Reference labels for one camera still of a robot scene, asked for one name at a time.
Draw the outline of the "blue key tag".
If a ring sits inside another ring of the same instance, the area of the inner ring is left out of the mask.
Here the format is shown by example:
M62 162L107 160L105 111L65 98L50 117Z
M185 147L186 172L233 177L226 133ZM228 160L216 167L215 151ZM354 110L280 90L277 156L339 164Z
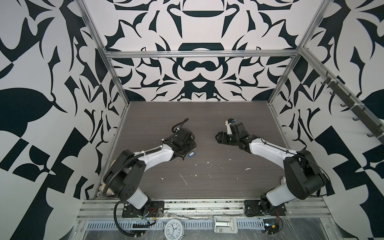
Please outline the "blue key tag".
M195 152L191 152L191 153L188 154L188 157L191 158L191 157L193 157L195 154L196 154Z

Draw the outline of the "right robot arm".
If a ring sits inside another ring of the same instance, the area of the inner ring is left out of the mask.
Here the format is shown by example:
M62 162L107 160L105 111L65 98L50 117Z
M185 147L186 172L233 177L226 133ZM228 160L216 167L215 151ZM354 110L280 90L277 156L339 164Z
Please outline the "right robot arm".
M322 168L309 151L286 149L269 143L262 137L250 135L244 124L234 119L228 119L226 127L225 132L218 132L215 136L219 144L237 146L249 154L260 156L278 165L285 172L278 187L261 195L255 211L252 205L246 206L246 216L272 214L277 208L292 200L305 200L329 182L328 176L322 172Z

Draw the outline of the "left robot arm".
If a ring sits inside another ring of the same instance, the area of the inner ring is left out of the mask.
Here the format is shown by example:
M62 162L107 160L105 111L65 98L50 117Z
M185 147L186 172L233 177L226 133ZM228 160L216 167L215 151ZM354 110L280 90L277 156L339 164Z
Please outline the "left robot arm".
M150 198L139 187L145 171L176 158L183 159L196 146L194 134L181 128L156 148L136 153L123 151L104 175L102 196L108 198L107 192L111 191L111 198L118 198L145 215L151 204Z

